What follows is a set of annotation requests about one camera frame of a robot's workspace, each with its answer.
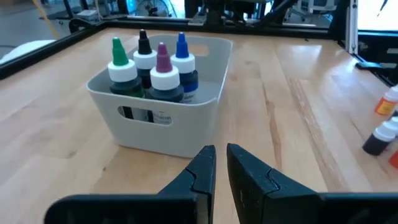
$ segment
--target white bottle cap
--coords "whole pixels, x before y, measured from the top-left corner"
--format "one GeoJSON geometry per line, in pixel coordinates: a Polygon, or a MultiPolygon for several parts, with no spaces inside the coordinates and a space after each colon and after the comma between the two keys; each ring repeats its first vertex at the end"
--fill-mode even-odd
{"type": "Polygon", "coordinates": [[[171,71],[160,73],[155,67],[150,70],[150,82],[156,90],[172,90],[180,85],[178,68],[173,66],[171,71]]]}
{"type": "Polygon", "coordinates": [[[109,77],[114,82],[128,82],[137,78],[136,64],[129,59],[127,65],[116,66],[113,62],[108,64],[109,77]]]}
{"type": "Polygon", "coordinates": [[[398,86],[391,87],[384,97],[388,101],[398,101],[398,86]]]}
{"type": "Polygon", "coordinates": [[[193,54],[189,54],[187,58],[177,58],[175,54],[173,54],[170,59],[181,74],[195,71],[195,56],[193,56],[193,54]]]}
{"type": "Polygon", "coordinates": [[[374,137],[384,141],[390,142],[396,138],[398,129],[390,121],[383,121],[379,127],[374,130],[374,137]]]}
{"type": "Polygon", "coordinates": [[[136,67],[139,69],[152,69],[156,66],[156,55],[157,52],[152,50],[149,55],[142,55],[138,53],[138,50],[134,52],[133,58],[136,62],[136,67]]]}
{"type": "Polygon", "coordinates": [[[398,136],[398,116],[392,117],[389,122],[396,128],[396,135],[398,136]]]}

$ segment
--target purple cap bottle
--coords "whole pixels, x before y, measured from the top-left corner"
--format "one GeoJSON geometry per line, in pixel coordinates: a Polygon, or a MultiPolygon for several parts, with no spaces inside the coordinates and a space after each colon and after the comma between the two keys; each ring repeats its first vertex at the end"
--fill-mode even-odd
{"type": "MultiPolygon", "coordinates": [[[[156,67],[150,71],[152,87],[147,97],[153,100],[162,100],[179,103],[183,99],[183,86],[180,85],[178,68],[173,66],[170,55],[164,43],[157,48],[156,67]]],[[[163,111],[153,111],[154,122],[171,124],[172,118],[163,111]]]]}

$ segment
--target black cap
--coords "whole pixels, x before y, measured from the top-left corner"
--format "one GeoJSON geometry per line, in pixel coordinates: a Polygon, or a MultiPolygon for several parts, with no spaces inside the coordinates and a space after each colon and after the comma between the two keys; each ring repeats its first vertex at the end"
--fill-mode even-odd
{"type": "Polygon", "coordinates": [[[141,55],[149,55],[152,53],[147,32],[143,29],[139,31],[138,53],[141,55]]]}

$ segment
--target blue cap bottle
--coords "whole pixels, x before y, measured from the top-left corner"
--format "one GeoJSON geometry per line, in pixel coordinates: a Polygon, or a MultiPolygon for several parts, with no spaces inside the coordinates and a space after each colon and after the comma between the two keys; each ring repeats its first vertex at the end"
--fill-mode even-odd
{"type": "Polygon", "coordinates": [[[184,87],[182,103],[196,103],[195,93],[199,86],[198,72],[195,70],[195,56],[188,51],[185,34],[178,34],[177,51],[171,61],[180,72],[180,83],[184,87]]]}

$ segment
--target purple cap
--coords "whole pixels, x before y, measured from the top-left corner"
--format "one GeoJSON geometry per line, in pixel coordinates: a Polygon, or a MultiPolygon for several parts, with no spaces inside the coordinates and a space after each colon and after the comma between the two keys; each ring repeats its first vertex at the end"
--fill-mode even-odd
{"type": "Polygon", "coordinates": [[[167,47],[165,44],[159,43],[159,46],[157,46],[156,72],[166,73],[172,70],[173,66],[170,61],[170,55],[167,52],[167,47]]]}

